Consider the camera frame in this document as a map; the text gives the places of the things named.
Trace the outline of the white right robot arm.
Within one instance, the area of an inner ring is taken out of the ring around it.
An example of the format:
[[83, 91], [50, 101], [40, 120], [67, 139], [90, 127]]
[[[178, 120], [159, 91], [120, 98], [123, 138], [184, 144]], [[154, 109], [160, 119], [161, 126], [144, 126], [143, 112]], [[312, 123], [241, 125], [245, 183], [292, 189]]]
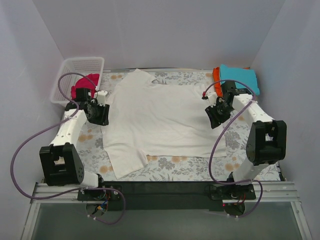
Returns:
[[220, 81], [222, 96], [216, 93], [202, 93], [202, 99], [209, 102], [205, 109], [212, 129], [227, 123], [218, 140], [238, 118], [243, 117], [250, 132], [245, 147], [246, 158], [240, 167], [233, 171], [227, 181], [227, 195], [237, 199], [245, 192], [243, 185], [250, 185], [255, 177], [269, 165], [281, 161], [286, 156], [287, 124], [283, 120], [275, 120], [259, 106], [256, 93], [245, 83], [237, 88], [237, 80]]

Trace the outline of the white t shirt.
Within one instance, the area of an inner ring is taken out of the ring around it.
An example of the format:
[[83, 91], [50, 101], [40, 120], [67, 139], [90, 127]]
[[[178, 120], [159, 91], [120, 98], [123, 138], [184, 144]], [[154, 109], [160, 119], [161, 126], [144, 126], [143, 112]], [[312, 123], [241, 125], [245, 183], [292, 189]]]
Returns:
[[159, 84], [136, 69], [108, 97], [103, 147], [117, 179], [148, 164], [148, 156], [225, 157], [221, 126], [212, 128], [204, 85]]

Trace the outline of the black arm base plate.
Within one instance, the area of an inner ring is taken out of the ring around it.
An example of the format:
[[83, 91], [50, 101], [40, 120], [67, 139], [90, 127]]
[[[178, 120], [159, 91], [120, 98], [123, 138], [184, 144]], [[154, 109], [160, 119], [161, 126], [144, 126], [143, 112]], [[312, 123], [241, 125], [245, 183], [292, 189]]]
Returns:
[[109, 211], [210, 210], [223, 211], [223, 201], [255, 200], [252, 184], [221, 185], [212, 181], [105, 181], [107, 191], [79, 191], [81, 202], [108, 201]]

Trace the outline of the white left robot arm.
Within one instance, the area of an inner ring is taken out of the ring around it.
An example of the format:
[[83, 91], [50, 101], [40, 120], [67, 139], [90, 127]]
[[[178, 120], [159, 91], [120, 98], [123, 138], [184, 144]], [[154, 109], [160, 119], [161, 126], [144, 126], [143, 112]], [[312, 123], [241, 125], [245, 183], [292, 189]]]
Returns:
[[83, 125], [89, 122], [98, 126], [109, 124], [110, 106], [106, 104], [108, 92], [97, 91], [91, 96], [88, 88], [77, 88], [76, 98], [64, 109], [63, 123], [49, 146], [39, 151], [45, 182], [49, 186], [79, 185], [89, 188], [95, 200], [106, 196], [106, 187], [97, 173], [85, 171], [77, 152], [77, 142]]

